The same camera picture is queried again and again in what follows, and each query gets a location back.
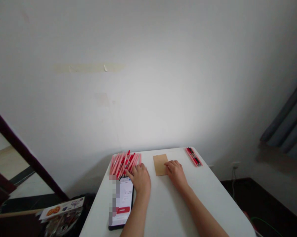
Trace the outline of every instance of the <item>power outlet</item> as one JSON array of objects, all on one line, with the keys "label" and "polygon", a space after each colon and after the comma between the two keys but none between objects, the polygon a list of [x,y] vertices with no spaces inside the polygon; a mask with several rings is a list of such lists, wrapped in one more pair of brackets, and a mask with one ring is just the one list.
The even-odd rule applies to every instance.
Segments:
[{"label": "power outlet", "polygon": [[240,161],[233,161],[232,163],[231,163],[231,165],[232,165],[232,167],[233,167],[233,169],[238,169],[238,167],[240,166]]}]

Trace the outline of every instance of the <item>white table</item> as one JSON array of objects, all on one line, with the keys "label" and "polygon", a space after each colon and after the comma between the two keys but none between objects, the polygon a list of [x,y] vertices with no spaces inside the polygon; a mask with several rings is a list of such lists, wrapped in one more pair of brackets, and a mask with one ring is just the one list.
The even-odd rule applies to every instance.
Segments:
[{"label": "white table", "polygon": [[[182,164],[189,185],[230,237],[255,237],[249,220],[196,149],[193,149],[203,163],[202,167],[197,168],[192,164],[184,148],[141,152],[142,162],[147,167],[152,183],[144,235],[198,236],[189,210],[168,176],[155,174],[153,156],[166,154],[168,160],[178,160]],[[109,180],[108,167],[80,237],[120,236],[122,229],[108,230],[114,188],[113,181]]]}]

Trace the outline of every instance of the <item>smartphone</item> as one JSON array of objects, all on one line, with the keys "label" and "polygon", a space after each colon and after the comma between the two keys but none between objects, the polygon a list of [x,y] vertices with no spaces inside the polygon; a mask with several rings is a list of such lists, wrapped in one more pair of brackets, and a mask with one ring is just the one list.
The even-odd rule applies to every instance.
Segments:
[{"label": "smartphone", "polygon": [[129,218],[133,207],[134,186],[129,177],[121,177],[117,186],[117,195],[113,199],[116,213],[109,217],[109,230],[122,229]]}]

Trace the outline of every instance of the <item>electrical cord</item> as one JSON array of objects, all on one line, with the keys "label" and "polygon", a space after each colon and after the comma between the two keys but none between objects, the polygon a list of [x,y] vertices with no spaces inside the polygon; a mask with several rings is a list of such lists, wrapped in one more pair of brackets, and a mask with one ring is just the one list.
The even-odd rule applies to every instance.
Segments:
[{"label": "electrical cord", "polygon": [[263,237],[257,230],[255,230],[255,232],[256,232],[257,236]]},{"label": "electrical cord", "polygon": [[266,221],[264,221],[263,219],[260,219],[260,218],[258,218],[258,217],[252,217],[251,218],[251,221],[253,221],[253,220],[260,220],[260,221],[262,221],[262,222],[264,222],[265,224],[267,224],[267,225],[269,225],[274,231],[276,231],[277,232],[277,234],[279,234],[281,237],[283,237],[274,227],[272,227],[270,224],[268,224]]},{"label": "electrical cord", "polygon": [[[236,181],[236,179],[237,179],[237,177],[236,177],[236,169],[232,169],[232,180],[233,180],[233,182],[232,182],[232,190],[233,190],[233,194],[231,194],[230,192],[228,192],[231,196],[232,196],[232,198],[234,199],[234,201],[236,202],[236,199],[235,199],[235,192],[234,192],[234,182]],[[253,220],[260,220],[260,221],[262,221],[262,222],[264,222],[264,223],[266,223],[267,225],[269,225],[274,231],[276,231],[277,232],[277,234],[279,234],[281,237],[283,237],[274,227],[272,227],[270,224],[268,224],[266,221],[264,221],[263,219],[261,219],[261,218],[258,218],[258,217],[252,217],[251,218],[251,221],[253,221]]]}]

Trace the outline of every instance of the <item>forearm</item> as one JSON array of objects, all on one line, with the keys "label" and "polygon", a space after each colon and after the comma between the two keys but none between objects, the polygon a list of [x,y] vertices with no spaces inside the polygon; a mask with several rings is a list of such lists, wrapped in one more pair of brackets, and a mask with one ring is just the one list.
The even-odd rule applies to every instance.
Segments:
[{"label": "forearm", "polygon": [[146,219],[148,202],[149,202],[149,192],[146,194],[136,195],[132,211],[123,228],[121,237],[144,236],[144,227],[145,227],[145,219]]},{"label": "forearm", "polygon": [[185,200],[200,236],[228,237],[227,233],[205,208],[194,191],[188,186],[179,191]]}]

